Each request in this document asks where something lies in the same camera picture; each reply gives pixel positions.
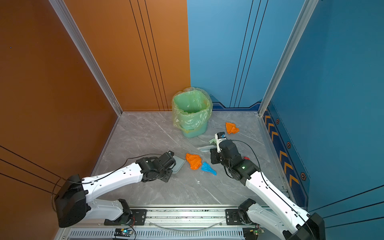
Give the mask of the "grey-green hand brush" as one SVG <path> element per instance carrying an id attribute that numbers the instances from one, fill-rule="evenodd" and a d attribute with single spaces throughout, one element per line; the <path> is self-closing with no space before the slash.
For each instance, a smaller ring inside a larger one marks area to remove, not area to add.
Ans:
<path id="1" fill-rule="evenodd" d="M 209 153 L 211 149 L 216 149 L 216 145 L 208 145 L 208 146 L 203 146 L 203 147 L 198 147 L 198 150 L 203 152 L 203 153 Z"/>

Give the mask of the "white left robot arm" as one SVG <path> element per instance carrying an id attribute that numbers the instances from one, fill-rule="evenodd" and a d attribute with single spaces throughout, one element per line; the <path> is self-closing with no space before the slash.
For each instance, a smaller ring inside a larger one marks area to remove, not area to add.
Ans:
<path id="1" fill-rule="evenodd" d="M 130 184 L 155 180 L 166 183 L 184 162 L 168 151 L 136 157 L 134 163 L 102 175 L 69 177 L 54 198 L 59 227 L 68 228 L 88 219 L 104 220 L 106 226 L 132 224 L 134 214 L 126 200 L 105 201 L 99 197 Z"/>

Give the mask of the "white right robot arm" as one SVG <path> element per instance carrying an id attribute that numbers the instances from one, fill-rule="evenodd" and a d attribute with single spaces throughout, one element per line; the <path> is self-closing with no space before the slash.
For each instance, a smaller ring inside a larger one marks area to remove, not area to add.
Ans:
<path id="1" fill-rule="evenodd" d="M 281 240 L 326 238 L 323 218 L 309 214 L 275 187 L 262 172 L 260 163 L 241 156 L 234 140 L 219 132 L 215 143 L 216 147 L 210 150 L 211 163 L 221 164 L 228 177 L 242 183 L 270 207 L 269 211 L 263 210 L 254 200 L 246 200 L 239 206 L 244 224 L 259 224 Z"/>

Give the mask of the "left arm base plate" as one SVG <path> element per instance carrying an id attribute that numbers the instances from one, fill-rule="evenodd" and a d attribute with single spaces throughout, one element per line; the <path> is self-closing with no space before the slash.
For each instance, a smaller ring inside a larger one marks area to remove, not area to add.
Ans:
<path id="1" fill-rule="evenodd" d="M 116 220 L 105 220 L 105 226 L 143 226 L 147 217 L 146 209 L 134 209 L 131 213 L 123 213 Z"/>

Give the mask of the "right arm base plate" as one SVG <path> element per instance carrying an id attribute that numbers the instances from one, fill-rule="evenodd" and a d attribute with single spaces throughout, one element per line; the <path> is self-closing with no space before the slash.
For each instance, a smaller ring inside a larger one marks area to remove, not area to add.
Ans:
<path id="1" fill-rule="evenodd" d="M 247 213 L 239 209 L 226 209 L 226 223 L 228 226 L 249 225 L 251 223 Z"/>

